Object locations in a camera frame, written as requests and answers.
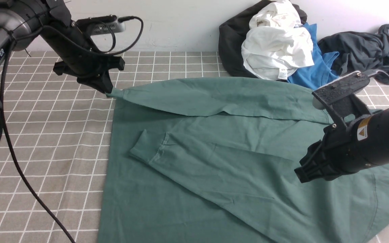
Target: blue shirt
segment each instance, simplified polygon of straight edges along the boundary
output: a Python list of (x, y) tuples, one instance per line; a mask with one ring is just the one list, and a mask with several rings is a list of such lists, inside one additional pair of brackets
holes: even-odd
[(338, 78), (338, 76), (331, 71), (331, 66), (339, 53), (335, 51), (322, 54), (316, 39), (317, 25), (309, 25), (306, 23), (304, 24), (304, 28), (309, 31), (313, 41), (312, 57), (315, 65), (299, 68), (287, 79), (287, 81), (316, 90)]

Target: clothing tag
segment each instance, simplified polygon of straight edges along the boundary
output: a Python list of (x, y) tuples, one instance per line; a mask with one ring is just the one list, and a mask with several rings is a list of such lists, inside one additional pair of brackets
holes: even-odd
[(278, 79), (287, 80), (287, 69), (284, 68), (279, 69)]

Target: white label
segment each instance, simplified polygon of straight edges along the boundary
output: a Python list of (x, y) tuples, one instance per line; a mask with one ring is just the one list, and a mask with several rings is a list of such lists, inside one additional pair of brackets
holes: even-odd
[(365, 140), (369, 137), (369, 134), (367, 133), (367, 126), (369, 126), (369, 121), (372, 119), (372, 117), (367, 117), (364, 120), (360, 122), (357, 129), (357, 139), (358, 141)]
[(358, 139), (358, 141), (365, 140), (366, 138), (368, 138), (367, 126), (363, 126), (361, 128), (358, 128), (358, 130), (357, 130), (357, 139)]
[(284, 68), (279, 69), (278, 79), (287, 80), (287, 69)]

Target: black garment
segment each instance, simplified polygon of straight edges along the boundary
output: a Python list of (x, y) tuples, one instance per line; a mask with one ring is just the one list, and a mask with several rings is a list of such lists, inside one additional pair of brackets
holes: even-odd
[[(230, 75), (256, 78), (243, 65), (241, 45), (250, 30), (250, 19), (270, 3), (272, 1), (262, 0), (220, 25), (219, 55), (224, 68)], [(294, 4), (293, 6), (301, 18), (301, 23), (305, 24), (307, 14), (298, 5)]]
[[(381, 26), (378, 34), (342, 32), (323, 38), (318, 45), (322, 53), (340, 53), (331, 68), (338, 75), (370, 69), (381, 69), (389, 74), (389, 24)], [(389, 84), (386, 78), (377, 80)]]

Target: pile of clothes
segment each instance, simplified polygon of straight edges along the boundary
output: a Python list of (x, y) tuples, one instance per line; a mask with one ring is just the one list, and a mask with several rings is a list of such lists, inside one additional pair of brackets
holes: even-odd
[[(389, 74), (389, 25), (378, 33), (343, 32), (316, 38), (317, 26), (289, 0), (262, 0), (223, 23), (219, 55), (235, 77), (283, 80), (318, 89), (353, 71)], [(389, 84), (389, 80), (378, 81)]]

